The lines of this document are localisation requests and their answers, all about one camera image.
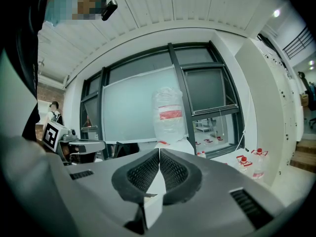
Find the wooden step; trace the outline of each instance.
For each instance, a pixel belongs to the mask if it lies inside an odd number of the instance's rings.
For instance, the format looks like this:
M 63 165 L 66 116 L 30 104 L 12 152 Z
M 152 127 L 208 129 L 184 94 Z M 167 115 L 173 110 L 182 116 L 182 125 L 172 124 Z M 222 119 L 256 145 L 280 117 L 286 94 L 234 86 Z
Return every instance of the wooden step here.
M 316 154 L 295 151 L 290 165 L 296 168 L 316 173 Z
M 300 152 L 316 154 L 316 140 L 301 140 L 296 145 L 296 150 Z

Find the person in white shirt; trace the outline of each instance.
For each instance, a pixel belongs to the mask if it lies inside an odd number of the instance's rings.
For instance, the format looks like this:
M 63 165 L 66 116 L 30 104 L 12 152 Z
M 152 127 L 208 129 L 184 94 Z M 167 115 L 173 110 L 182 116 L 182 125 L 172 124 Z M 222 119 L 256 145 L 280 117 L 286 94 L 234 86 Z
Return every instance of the person in white shirt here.
M 57 101 L 53 101 L 49 107 L 50 107 L 50 111 L 47 113 L 46 118 L 44 120 L 43 131 L 45 130 L 45 127 L 48 121 L 50 120 L 57 121 L 57 118 L 60 115 L 60 112 L 58 111 L 59 104 Z

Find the face mask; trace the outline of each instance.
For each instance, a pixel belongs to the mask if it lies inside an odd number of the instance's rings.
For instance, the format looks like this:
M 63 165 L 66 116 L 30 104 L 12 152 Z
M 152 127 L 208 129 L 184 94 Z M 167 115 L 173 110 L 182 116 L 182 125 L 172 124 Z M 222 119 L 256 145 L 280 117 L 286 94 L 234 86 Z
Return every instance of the face mask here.
M 101 17 L 101 0 L 95 0 L 94 8 L 87 14 L 78 14 L 78 0 L 50 0 L 46 7 L 45 20 L 53 26 L 59 23 L 77 23 L 72 21 L 98 19 Z

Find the railing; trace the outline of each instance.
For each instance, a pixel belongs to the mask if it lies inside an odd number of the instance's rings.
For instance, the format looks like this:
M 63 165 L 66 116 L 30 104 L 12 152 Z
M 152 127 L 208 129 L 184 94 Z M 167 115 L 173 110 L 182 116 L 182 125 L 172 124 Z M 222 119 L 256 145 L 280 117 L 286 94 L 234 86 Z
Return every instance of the railing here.
M 292 59 L 300 51 L 304 50 L 314 40 L 307 26 L 299 33 L 299 35 L 287 45 L 283 51 L 289 59 Z

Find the window frame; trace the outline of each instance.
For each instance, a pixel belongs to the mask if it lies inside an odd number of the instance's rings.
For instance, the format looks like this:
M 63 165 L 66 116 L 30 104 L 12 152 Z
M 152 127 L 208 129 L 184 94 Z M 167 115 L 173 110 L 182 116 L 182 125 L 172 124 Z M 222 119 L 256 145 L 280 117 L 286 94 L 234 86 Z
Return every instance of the window frame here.
M 176 49 L 181 48 L 206 48 L 209 52 L 211 58 L 214 62 L 207 62 L 207 63 L 194 63 L 194 64 L 183 64 L 180 65 L 176 56 Z M 213 45 L 211 41 L 209 42 L 190 42 L 190 43 L 177 43 L 172 44 L 168 43 L 167 45 L 151 48 L 149 50 L 128 56 L 126 58 L 123 58 L 113 64 L 111 64 L 108 67 L 103 67 L 101 71 L 96 73 L 95 75 L 91 76 L 89 79 L 85 80 L 83 83 L 82 88 L 82 95 L 81 95 L 81 104 L 80 104 L 80 134 L 81 137 L 87 138 L 87 131 L 96 131 L 98 134 L 99 140 L 105 140 L 103 138 L 103 131 L 102 131 L 102 93 L 103 93 L 103 87 L 109 85 L 111 71 L 126 64 L 131 61 L 135 61 L 138 59 L 145 58 L 146 56 L 154 55 L 155 53 L 165 52 L 167 51 L 170 55 L 170 59 L 172 64 L 175 67 L 176 76 L 178 79 L 178 83 L 180 86 L 180 90 L 183 92 L 183 107 L 184 107 L 184 113 L 186 118 L 186 126 L 188 131 L 188 141 L 191 143 L 191 145 L 194 148 L 195 154 L 197 153 L 196 145 L 195 145 L 195 135 L 194 135 L 194 128 L 193 128 L 193 121 L 198 119 L 207 119 L 207 118 L 214 118 L 218 117 L 220 114 L 222 116 L 232 114 L 233 118 L 233 126 L 234 126 L 234 139 L 236 142 L 236 145 L 231 145 L 230 147 L 226 147 L 223 149 L 218 150 L 218 152 L 211 152 L 209 155 L 207 155 L 208 158 L 217 157 L 220 155 L 224 155 L 227 153 L 231 153 L 236 149 L 236 146 L 238 142 L 240 141 L 242 137 L 242 131 L 244 127 L 244 120 L 242 115 L 242 108 L 240 105 L 240 99 L 238 95 L 238 91 L 236 89 L 235 83 L 233 81 L 233 78 L 230 74 L 229 69 L 227 68 L 227 65 L 216 49 L 216 47 Z M 207 112 L 199 112 L 193 114 L 193 109 L 191 108 L 192 103 L 189 98 L 190 93 L 188 89 L 188 85 L 186 83 L 186 77 L 185 77 L 185 70 L 192 70 L 192 69 L 210 69 L 210 68 L 220 68 L 222 70 L 222 81 L 223 81 L 223 87 L 225 92 L 225 85 L 224 85 L 224 73 L 227 77 L 230 87 L 233 90 L 233 94 L 235 97 L 236 103 L 231 106 L 223 106 L 219 108 L 212 108 L 213 110 L 207 111 Z M 99 88 L 97 91 L 88 94 L 89 92 L 89 86 L 91 81 L 96 79 L 97 77 L 100 77 L 100 83 Z M 90 129 L 87 129 L 85 127 L 81 127 L 82 125 L 82 105 L 85 101 L 97 97 L 97 116 L 98 116 L 98 124 L 96 126 L 90 127 Z M 244 147 L 244 138 L 242 139 L 239 148 Z M 103 150 L 103 158 L 107 159 L 111 156 L 111 152 L 108 151 L 107 146 Z

